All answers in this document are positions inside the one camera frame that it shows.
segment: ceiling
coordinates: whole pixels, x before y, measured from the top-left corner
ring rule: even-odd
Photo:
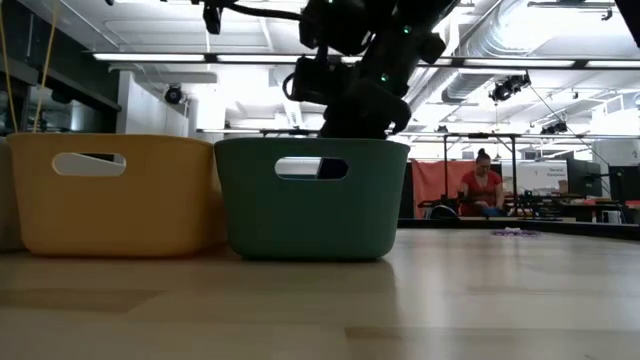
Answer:
[[[115,6],[104,1],[60,0],[59,28],[87,48],[94,51],[130,52],[217,52],[217,53],[283,53],[301,54],[311,51],[298,42],[297,23],[249,17],[232,11],[223,14],[222,32],[211,36],[202,21],[202,9],[190,5],[187,0],[116,0]],[[44,19],[52,16],[51,2],[21,0]],[[454,12],[443,26],[443,34],[449,41],[449,50],[456,48],[456,41],[487,13],[496,0],[463,0],[464,6]],[[299,12],[305,0],[242,1],[252,7],[273,8]],[[613,17],[602,21],[605,9],[582,11],[568,9],[527,9],[522,20],[507,22],[488,17],[492,22],[505,24],[503,37],[511,43],[532,42],[536,45],[526,55],[559,58],[640,58],[621,15],[613,8]],[[279,82],[292,71],[287,66],[230,66],[230,65],[145,65],[147,74],[215,72],[218,86],[227,104],[227,119],[236,127],[262,124],[269,127],[269,120],[285,113],[285,99]],[[439,93],[424,99],[429,80],[435,78],[434,70],[419,70],[410,85],[415,89],[408,102],[414,109],[413,125],[433,131],[442,123],[459,131],[503,132],[530,129],[530,125],[551,114],[549,108],[566,114],[573,126],[589,124],[593,109],[620,92],[640,91],[640,75],[624,71],[536,71],[530,72],[533,88],[545,99],[541,102],[530,89],[516,95],[497,107],[487,98],[494,81],[504,76],[490,78],[484,87],[476,89],[461,104],[443,104]],[[317,128],[322,124],[322,106],[301,104],[300,111],[306,126]]]

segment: duct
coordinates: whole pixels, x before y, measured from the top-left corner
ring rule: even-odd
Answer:
[[[454,56],[518,57],[527,56],[536,50],[550,39],[552,34],[544,29],[522,31],[526,30],[526,24],[532,24],[531,13],[527,12],[528,3],[528,0],[503,0],[462,43]],[[432,96],[439,96],[443,87],[443,101],[462,103],[473,91],[492,78],[493,75],[458,74],[454,69],[440,69],[431,77],[421,96],[416,99],[417,103],[414,102],[413,105],[420,106]]]

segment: wooden floor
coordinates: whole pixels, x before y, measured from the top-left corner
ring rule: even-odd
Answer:
[[[0,256],[7,360],[637,360],[640,244],[399,231],[383,262]]]

